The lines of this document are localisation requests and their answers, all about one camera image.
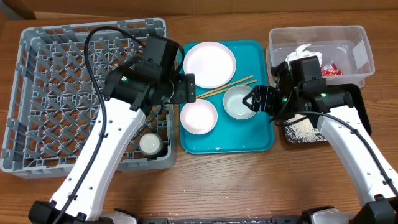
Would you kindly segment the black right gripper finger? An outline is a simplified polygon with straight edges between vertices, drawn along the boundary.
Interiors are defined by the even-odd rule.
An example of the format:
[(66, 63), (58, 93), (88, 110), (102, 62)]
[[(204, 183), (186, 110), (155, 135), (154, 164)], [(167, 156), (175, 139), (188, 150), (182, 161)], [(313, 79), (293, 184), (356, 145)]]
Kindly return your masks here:
[(244, 98), (243, 101), (251, 99), (251, 101), (256, 101), (258, 97), (258, 87), (255, 86)]
[(258, 103), (253, 98), (243, 99), (243, 105), (252, 112), (258, 112)]

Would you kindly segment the grey bowl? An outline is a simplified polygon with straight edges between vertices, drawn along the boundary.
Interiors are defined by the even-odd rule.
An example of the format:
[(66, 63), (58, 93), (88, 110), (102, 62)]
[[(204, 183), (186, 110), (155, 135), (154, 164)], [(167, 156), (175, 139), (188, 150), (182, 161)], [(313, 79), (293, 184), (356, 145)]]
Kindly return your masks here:
[(223, 97), (225, 111), (234, 119), (252, 118), (256, 113), (243, 105), (243, 98), (252, 90), (251, 87), (238, 85), (230, 88)]

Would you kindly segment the pink shallow bowl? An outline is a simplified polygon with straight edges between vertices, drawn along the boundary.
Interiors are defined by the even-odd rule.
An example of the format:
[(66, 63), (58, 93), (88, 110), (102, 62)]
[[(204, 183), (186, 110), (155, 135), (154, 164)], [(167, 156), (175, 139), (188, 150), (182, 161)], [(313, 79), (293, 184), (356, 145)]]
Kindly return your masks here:
[(218, 121), (218, 112), (207, 100), (197, 99), (187, 103), (180, 112), (180, 122), (189, 133), (202, 135), (209, 133)]

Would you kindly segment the white paper napkin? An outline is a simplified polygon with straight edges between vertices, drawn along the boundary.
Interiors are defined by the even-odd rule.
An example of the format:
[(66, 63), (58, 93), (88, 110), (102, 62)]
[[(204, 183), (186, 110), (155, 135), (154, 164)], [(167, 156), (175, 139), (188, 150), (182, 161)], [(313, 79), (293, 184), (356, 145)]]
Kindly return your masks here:
[(312, 44), (300, 45), (293, 52), (289, 53), (288, 56), (286, 56), (285, 61), (287, 63), (290, 63), (291, 61), (294, 61), (294, 60), (316, 56), (318, 58), (319, 64), (321, 65), (322, 64), (322, 56), (323, 56), (322, 53), (317, 52), (317, 51), (307, 50), (307, 48), (311, 47), (311, 46), (312, 46)]

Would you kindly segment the white cup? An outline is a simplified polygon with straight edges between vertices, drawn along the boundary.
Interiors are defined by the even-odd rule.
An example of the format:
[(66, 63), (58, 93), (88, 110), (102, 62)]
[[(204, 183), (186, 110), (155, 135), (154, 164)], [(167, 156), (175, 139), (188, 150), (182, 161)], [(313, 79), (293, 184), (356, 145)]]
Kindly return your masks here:
[(161, 153), (164, 143), (162, 138), (156, 133), (147, 133), (139, 141), (141, 153), (147, 157), (157, 156)]

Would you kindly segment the red strawberry cake wrapper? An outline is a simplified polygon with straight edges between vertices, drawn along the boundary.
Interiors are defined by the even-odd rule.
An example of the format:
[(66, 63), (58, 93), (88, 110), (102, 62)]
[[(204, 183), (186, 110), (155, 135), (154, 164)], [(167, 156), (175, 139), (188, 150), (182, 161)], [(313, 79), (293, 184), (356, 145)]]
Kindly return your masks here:
[(324, 77), (343, 75), (343, 72), (334, 63), (329, 63), (323, 66), (321, 68), (321, 72)]

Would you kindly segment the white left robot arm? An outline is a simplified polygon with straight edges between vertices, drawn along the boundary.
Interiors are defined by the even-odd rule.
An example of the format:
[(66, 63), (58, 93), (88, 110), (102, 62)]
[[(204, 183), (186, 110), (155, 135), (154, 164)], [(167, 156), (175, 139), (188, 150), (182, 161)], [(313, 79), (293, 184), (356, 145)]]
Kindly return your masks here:
[(194, 76), (175, 65), (183, 47), (158, 35), (142, 46), (141, 56), (109, 72), (104, 88), (96, 90), (100, 109), (83, 150), (50, 201), (34, 202), (32, 223), (140, 223), (124, 210), (103, 213), (111, 179), (153, 106), (195, 101)]

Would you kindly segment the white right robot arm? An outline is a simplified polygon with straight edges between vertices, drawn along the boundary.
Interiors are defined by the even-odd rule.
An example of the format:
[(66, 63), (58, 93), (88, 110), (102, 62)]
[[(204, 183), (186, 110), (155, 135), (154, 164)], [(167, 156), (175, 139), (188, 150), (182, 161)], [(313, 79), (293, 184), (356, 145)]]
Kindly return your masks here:
[(355, 84), (328, 85), (316, 56), (271, 68), (276, 86), (255, 86), (242, 100), (271, 122), (297, 115), (308, 119), (330, 143), (355, 186), (361, 209), (341, 212), (333, 206), (275, 216), (272, 223), (397, 223), (397, 172), (370, 137), (361, 90)]

